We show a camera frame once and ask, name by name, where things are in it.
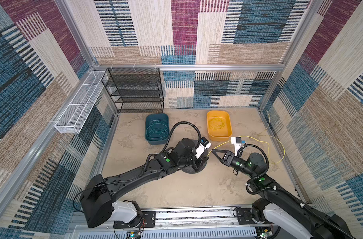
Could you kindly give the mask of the yellow plastic bin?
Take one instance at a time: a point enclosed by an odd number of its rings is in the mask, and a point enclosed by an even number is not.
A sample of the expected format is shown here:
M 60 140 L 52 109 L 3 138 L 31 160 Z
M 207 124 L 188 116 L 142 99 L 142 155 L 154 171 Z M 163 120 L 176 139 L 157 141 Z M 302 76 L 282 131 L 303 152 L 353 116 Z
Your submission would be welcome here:
M 230 115 L 226 111 L 212 110 L 206 114 L 210 141 L 228 141 L 232 137 Z

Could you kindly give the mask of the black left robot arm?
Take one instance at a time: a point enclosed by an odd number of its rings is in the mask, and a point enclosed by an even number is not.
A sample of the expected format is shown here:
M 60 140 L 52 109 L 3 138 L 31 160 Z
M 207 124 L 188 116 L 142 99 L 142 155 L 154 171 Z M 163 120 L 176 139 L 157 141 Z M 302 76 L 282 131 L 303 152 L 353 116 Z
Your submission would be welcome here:
M 96 228 L 111 220 L 130 228 L 143 225 L 145 217 L 138 203 L 133 200 L 121 201 L 123 195 L 178 171 L 195 174 L 205 168 L 211 143 L 188 121 L 176 123 L 170 133 L 182 124 L 192 126 L 198 139 L 183 138 L 175 147 L 165 144 L 159 153 L 149 154 L 142 166 L 125 173 L 106 178 L 101 174 L 92 177 L 79 196 L 89 228 Z

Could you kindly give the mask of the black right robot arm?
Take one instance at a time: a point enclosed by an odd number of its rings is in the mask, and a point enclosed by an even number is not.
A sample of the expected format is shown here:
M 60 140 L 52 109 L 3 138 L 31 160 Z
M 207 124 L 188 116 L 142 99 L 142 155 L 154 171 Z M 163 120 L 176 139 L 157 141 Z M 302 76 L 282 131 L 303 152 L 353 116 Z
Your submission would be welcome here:
M 246 191 L 259 195 L 252 205 L 253 221 L 268 221 L 297 239 L 352 239 L 344 219 L 329 216 L 285 190 L 267 175 L 270 166 L 266 153 L 258 146 L 244 160 L 229 150 L 213 149 L 212 154 L 225 166 L 249 176 Z

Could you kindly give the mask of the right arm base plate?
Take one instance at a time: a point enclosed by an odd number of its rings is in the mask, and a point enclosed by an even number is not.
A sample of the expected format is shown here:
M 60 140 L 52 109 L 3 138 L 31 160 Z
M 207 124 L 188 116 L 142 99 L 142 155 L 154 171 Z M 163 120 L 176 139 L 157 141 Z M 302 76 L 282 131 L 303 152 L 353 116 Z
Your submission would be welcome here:
M 232 214 L 238 220 L 238 223 L 240 225 L 251 225 L 251 224 L 272 225 L 273 224 L 273 223 L 267 221 L 266 219 L 261 219 L 260 221 L 257 221 L 256 219 L 254 219 L 253 218 L 252 207 L 235 207 L 232 210 Z

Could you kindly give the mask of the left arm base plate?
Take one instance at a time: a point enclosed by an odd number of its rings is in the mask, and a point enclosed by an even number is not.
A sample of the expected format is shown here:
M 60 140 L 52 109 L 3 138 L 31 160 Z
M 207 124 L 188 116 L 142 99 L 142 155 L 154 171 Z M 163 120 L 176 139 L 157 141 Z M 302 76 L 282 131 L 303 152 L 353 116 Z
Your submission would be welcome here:
M 156 220 L 156 211 L 144 211 L 137 215 L 132 221 L 124 223 L 115 221 L 114 229 L 139 229 L 139 228 L 154 228 Z

